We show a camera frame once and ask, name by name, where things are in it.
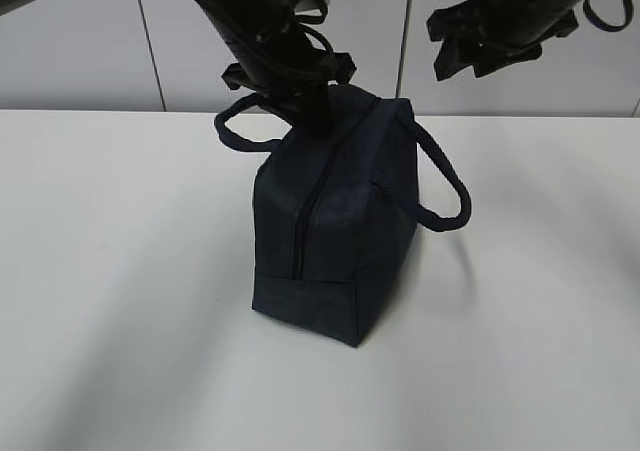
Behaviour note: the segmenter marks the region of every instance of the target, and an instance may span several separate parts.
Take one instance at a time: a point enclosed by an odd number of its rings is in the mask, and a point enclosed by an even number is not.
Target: table surface
[[[475,214],[354,350],[250,310],[264,156],[211,115],[0,112],[0,449],[639,449],[640,120],[420,121]]]

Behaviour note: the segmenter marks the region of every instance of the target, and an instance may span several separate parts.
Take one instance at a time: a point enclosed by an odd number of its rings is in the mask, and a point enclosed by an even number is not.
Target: white wall
[[[631,116],[640,100],[640,17],[618,35],[585,22],[544,56],[476,80],[437,83],[431,13],[463,0],[414,0],[402,95],[423,114]],[[593,0],[607,18],[619,0]],[[233,56],[191,0],[142,0],[171,111],[219,111],[242,93],[220,79]],[[354,83],[395,93],[406,0],[332,0],[321,28],[359,67]],[[0,108],[162,109],[137,0],[40,0],[0,16]]]
[[[0,108],[162,109],[137,0],[39,0],[0,40]]]
[[[464,0],[414,0],[402,95],[421,114],[631,116],[640,99],[640,19],[619,34],[589,24],[543,45],[543,57],[482,79],[467,69],[437,83],[433,62],[440,49],[426,20],[438,8]],[[592,0],[604,18],[619,21],[620,0]]]

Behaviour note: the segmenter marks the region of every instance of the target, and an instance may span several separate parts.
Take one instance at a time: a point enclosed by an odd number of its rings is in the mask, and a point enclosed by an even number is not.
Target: bag handle
[[[229,109],[223,111],[215,117],[214,125],[216,130],[218,131],[218,137],[220,138],[222,144],[224,144],[227,148],[231,148],[234,151],[240,151],[242,153],[271,153],[276,149],[276,147],[280,144],[279,139],[271,139],[269,141],[257,143],[255,141],[251,141],[249,139],[243,138],[242,136],[239,136],[227,127],[227,122],[231,118],[237,116],[238,114],[246,111],[249,108],[258,106],[261,102],[261,96],[257,93],[254,93],[238,100]]]
[[[413,217],[418,223],[431,231],[443,233],[445,231],[455,231],[467,225],[471,219],[471,196],[465,185],[460,181],[451,162],[444,154],[438,143],[433,137],[415,121],[406,123],[400,116],[402,127],[409,132],[420,145],[422,150],[429,156],[433,164],[443,174],[447,181],[453,186],[456,193],[460,197],[460,213],[455,217],[443,218],[438,214],[425,209],[419,202],[413,198],[409,198],[399,193],[392,185],[391,180],[384,173],[376,173],[374,176],[374,184],[379,186],[382,191],[391,196],[407,213]]]

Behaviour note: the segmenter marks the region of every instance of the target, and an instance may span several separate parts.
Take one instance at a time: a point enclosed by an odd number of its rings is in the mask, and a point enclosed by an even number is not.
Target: panel seam
[[[400,46],[400,62],[398,64],[398,80],[396,83],[396,98],[402,94],[402,80],[404,78],[405,59],[407,55],[407,41],[409,39],[409,25],[411,23],[411,9],[413,0],[407,0],[404,16],[404,28],[402,30],[402,44]]]
[[[153,52],[153,45],[151,44],[151,36],[149,35],[149,27],[147,26],[147,17],[144,13],[144,7],[142,6],[142,0],[138,0],[138,7],[140,8],[140,17],[142,18],[142,26],[144,28],[144,34],[147,39],[147,46],[149,47],[149,55],[151,56],[151,65],[153,66],[153,74],[156,77],[156,85],[158,86],[158,92],[160,93],[160,101],[162,102],[162,110],[167,111],[167,103],[164,99],[164,92],[162,91],[162,85],[160,84],[160,74],[158,73],[158,65],[156,64],[156,56]]]

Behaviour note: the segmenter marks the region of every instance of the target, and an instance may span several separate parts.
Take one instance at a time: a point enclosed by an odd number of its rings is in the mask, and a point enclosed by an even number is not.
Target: fabric loop handle
[[[591,0],[584,0],[583,9],[586,18],[593,24],[596,28],[606,31],[608,33],[618,33],[627,28],[633,21],[634,15],[634,6],[633,0],[622,0],[622,6],[624,7],[624,23],[621,25],[613,25],[604,21],[600,16],[596,14],[596,12],[591,7]]]
[[[279,139],[271,139],[257,143],[249,139],[243,138],[234,133],[227,127],[227,122],[246,111],[249,108],[258,106],[262,102],[262,98],[259,94],[254,93],[245,98],[238,100],[229,109],[223,111],[215,117],[214,125],[218,131],[218,137],[222,144],[226,147],[233,149],[234,151],[240,151],[242,153],[271,153],[280,144]]]
[[[465,185],[460,181],[451,162],[444,154],[438,143],[420,125],[415,122],[405,123],[400,119],[403,128],[410,132],[416,139],[420,148],[429,156],[433,164],[438,168],[447,181],[453,186],[460,197],[460,213],[455,217],[443,218],[438,214],[424,208],[415,199],[399,193],[390,179],[384,173],[378,172],[374,176],[374,184],[379,186],[386,194],[391,196],[409,216],[431,231],[443,233],[455,231],[467,225],[471,219],[471,196]]]

